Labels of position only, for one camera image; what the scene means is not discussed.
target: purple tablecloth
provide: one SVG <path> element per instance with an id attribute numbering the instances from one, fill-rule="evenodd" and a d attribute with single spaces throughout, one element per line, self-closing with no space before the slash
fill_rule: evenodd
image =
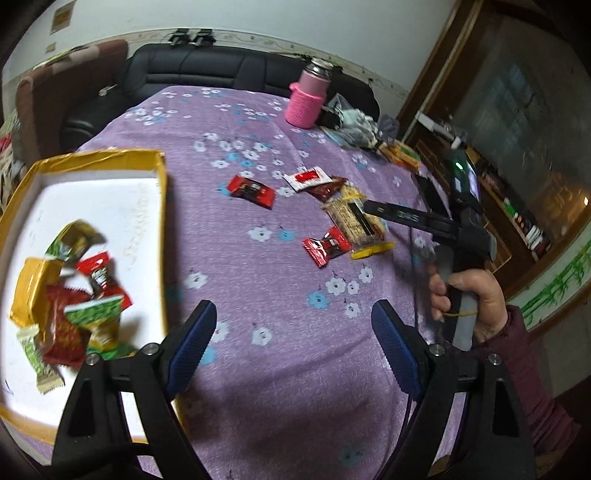
<path id="1" fill-rule="evenodd" d="M 82 151 L 166 155 L 168 318 L 217 306 L 212 341 L 184 396 L 190 440 L 214 479 L 371 479 L 394 447 L 407 396 L 370 325 L 388 299 L 433 339 L 425 258 L 431 239 L 389 224 L 393 251 L 319 269 L 302 247 L 331 227 L 320 202 L 281 177 L 320 166 L 371 199 L 423 207 L 404 169 L 345 151 L 283 120 L 288 100 L 176 86 L 111 122 Z M 229 196 L 240 174 L 277 190 L 272 210 Z M 440 453 L 450 450 L 456 408 Z"/>

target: candy wrapper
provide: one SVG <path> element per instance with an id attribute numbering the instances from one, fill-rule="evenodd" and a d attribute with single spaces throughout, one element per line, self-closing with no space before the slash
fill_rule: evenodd
<path id="1" fill-rule="evenodd" d="M 332 182 L 332 179 L 320 167 L 314 167 L 310 170 L 294 173 L 293 175 L 283 175 L 283 178 L 297 192 Z"/>
<path id="2" fill-rule="evenodd" d="M 236 175 L 232 179 L 228 184 L 228 190 L 233 197 L 243 198 L 269 210 L 272 209 L 275 201 L 275 190 L 258 181 L 245 179 L 240 175 Z"/>
<path id="3" fill-rule="evenodd" d="M 329 260 L 351 250 L 351 244 L 337 227 L 331 227 L 322 240 L 306 238 L 302 245 L 308 250 L 312 260 L 320 268 L 325 267 Z"/>
<path id="4" fill-rule="evenodd" d="M 98 232 L 83 220 L 68 223 L 51 243 L 45 255 L 64 262 L 78 262 Z"/>
<path id="5" fill-rule="evenodd" d="M 21 328 L 38 323 L 42 340 L 45 339 L 50 308 L 45 288 L 59 281 L 63 265 L 60 260 L 29 257 L 18 274 L 10 319 Z"/>
<path id="6" fill-rule="evenodd" d="M 21 328 L 17 332 L 17 340 L 21 344 L 33 370 L 37 374 L 37 390 L 44 395 L 54 388 L 63 387 L 64 379 L 60 376 L 55 367 L 52 367 L 43 361 L 41 352 L 35 341 L 35 337 L 38 334 L 39 325 L 35 323 L 28 327 Z"/>
<path id="7" fill-rule="evenodd" d="M 122 289 L 108 270 L 111 258 L 107 252 L 101 252 L 94 257 L 82 260 L 76 265 L 76 269 L 90 280 L 90 285 L 97 298 L 112 295 L 123 295 L 122 310 L 133 305 L 127 292 Z"/>
<path id="8" fill-rule="evenodd" d="M 381 219 L 363 211 L 365 195 L 348 185 L 343 186 L 340 193 L 340 198 L 322 208 L 351 244 L 351 259 L 359 260 L 393 249 L 393 242 L 384 241 L 386 227 Z"/>
<path id="9" fill-rule="evenodd" d="M 64 315 L 72 325 L 91 331 L 89 347 L 101 352 L 119 345 L 119 321 L 123 295 L 103 297 L 64 307 Z"/>
<path id="10" fill-rule="evenodd" d="M 330 183 L 318 185 L 306 190 L 310 195 L 319 199 L 322 203 L 326 202 L 330 197 L 337 193 L 347 181 L 344 177 L 331 177 Z"/>
<path id="11" fill-rule="evenodd" d="M 66 319 L 64 308 L 90 300 L 90 294 L 83 290 L 48 285 L 47 299 L 51 309 L 43 360 L 50 365 L 79 367 L 86 356 L 86 341 L 80 329 Z"/>

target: red sleeve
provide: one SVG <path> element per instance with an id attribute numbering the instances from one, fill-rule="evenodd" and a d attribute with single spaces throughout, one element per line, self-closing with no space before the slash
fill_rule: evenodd
<path id="1" fill-rule="evenodd" d="M 544 390 L 521 311 L 507 305 L 507 312 L 505 327 L 473 351 L 478 355 L 495 352 L 504 361 L 530 426 L 535 454 L 567 448 L 580 427 Z"/>

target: black leather sofa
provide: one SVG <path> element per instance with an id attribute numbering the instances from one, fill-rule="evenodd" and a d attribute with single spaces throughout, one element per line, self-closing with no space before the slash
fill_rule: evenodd
<path id="1" fill-rule="evenodd" d="M 289 97 L 290 83 L 299 79 L 306 64 L 301 59 L 246 48 L 144 45 L 126 61 L 116 88 L 79 105 L 66 116 L 60 144 L 64 152 L 76 150 L 128 108 L 171 85 L 233 88 Z M 366 83 L 335 70 L 327 100 L 337 92 L 354 107 L 378 119 L 379 106 Z"/>

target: hand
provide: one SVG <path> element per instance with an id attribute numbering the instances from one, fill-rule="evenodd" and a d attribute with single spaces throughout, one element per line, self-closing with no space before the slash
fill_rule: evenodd
<path id="1" fill-rule="evenodd" d="M 443 313 L 448 312 L 452 304 L 446 297 L 447 286 L 438 275 L 435 267 L 429 273 L 431 291 L 431 314 L 435 320 L 443 321 Z M 478 319 L 474 326 L 474 337 L 482 343 L 499 333 L 507 323 L 507 309 L 501 286 L 493 274 L 486 270 L 466 270 L 453 273 L 448 282 L 458 290 L 473 291 L 479 297 Z"/>

